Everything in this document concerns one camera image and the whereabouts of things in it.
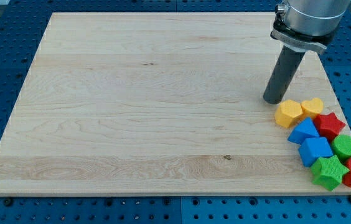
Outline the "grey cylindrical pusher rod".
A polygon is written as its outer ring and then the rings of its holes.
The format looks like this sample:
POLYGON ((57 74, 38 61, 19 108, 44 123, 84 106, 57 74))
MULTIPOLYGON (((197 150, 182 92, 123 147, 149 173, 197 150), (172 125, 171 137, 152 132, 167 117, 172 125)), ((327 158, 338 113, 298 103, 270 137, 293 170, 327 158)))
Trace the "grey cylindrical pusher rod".
POLYGON ((282 47, 271 77, 263 93, 263 99, 269 104, 282 101, 305 52, 296 52, 286 46, 282 47))

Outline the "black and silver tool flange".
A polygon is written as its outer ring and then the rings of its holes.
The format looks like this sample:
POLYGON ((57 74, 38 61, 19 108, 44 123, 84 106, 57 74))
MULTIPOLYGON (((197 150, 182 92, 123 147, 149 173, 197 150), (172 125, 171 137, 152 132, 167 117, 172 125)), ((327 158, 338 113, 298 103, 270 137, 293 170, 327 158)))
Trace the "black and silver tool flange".
POLYGON ((323 54, 334 38, 331 3, 279 3, 270 36, 296 52, 323 54))

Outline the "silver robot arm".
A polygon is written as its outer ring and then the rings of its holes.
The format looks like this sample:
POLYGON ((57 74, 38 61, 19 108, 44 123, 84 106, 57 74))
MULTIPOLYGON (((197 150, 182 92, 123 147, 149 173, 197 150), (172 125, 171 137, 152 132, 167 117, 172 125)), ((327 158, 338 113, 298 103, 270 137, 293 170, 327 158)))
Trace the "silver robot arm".
POLYGON ((332 42, 349 0, 283 0, 275 6, 271 38, 283 43, 263 99, 278 104, 308 51, 323 54, 332 42))

